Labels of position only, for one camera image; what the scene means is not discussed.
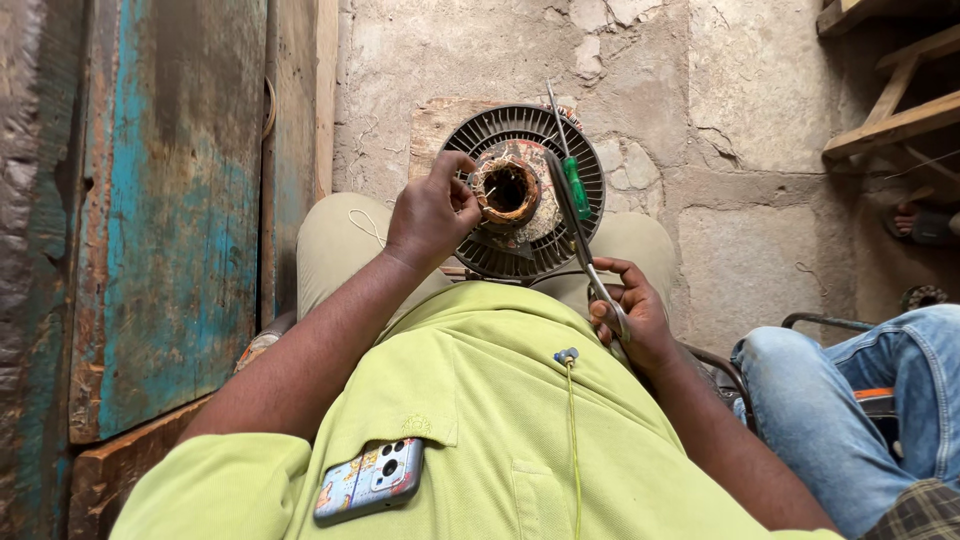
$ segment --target sandal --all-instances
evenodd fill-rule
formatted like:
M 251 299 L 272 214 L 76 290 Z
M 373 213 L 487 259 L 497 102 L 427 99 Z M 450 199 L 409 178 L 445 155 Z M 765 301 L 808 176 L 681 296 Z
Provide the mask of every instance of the sandal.
M 887 232 L 897 240 L 924 246 L 955 246 L 960 245 L 960 236 L 950 229 L 950 220 L 956 211 L 921 206 L 916 202 L 917 213 L 909 233 L 901 233 L 894 218 L 900 216 L 899 205 L 884 207 L 880 212 L 880 220 Z

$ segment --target lime green polo shirt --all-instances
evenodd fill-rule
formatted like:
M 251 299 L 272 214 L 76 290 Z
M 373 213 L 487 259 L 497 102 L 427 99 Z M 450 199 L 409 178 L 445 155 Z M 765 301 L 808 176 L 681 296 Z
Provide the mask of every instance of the lime green polo shirt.
M 572 538 L 566 375 L 576 347 L 581 536 L 839 538 L 768 532 L 684 454 L 634 374 L 572 309 L 539 292 L 464 282 L 428 298 L 360 360 L 310 445 L 205 435 L 133 489 L 113 539 Z M 324 472 L 373 440 L 427 440 L 408 504 L 319 528 Z

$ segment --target green screwdriver handle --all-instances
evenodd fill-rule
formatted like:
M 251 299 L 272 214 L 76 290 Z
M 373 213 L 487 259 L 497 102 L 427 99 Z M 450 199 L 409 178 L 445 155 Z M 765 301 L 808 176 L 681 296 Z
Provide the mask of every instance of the green screwdriver handle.
M 587 202 L 587 190 L 584 189 L 584 183 L 580 182 L 580 173 L 577 172 L 577 159 L 567 158 L 564 160 L 564 173 L 566 179 L 570 182 L 570 192 L 573 193 L 573 205 L 577 207 L 577 218 L 587 219 L 590 217 L 590 203 Z

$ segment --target phone case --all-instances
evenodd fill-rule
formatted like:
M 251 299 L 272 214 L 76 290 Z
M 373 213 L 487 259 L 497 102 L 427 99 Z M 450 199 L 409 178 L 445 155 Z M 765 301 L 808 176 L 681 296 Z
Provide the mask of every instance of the phone case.
M 421 439 L 367 443 L 354 459 L 327 469 L 313 518 L 333 525 L 406 503 L 420 487 L 422 465 Z

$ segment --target jeans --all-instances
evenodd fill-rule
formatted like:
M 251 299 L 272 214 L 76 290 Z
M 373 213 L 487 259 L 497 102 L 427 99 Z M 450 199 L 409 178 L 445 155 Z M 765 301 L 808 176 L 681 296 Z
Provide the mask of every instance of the jeans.
M 839 345 L 758 328 L 733 348 L 760 438 L 847 538 L 864 534 L 921 479 L 960 492 L 960 306 L 910 311 Z M 853 397 L 893 387 L 898 464 Z M 742 401 L 734 412 L 742 415 Z

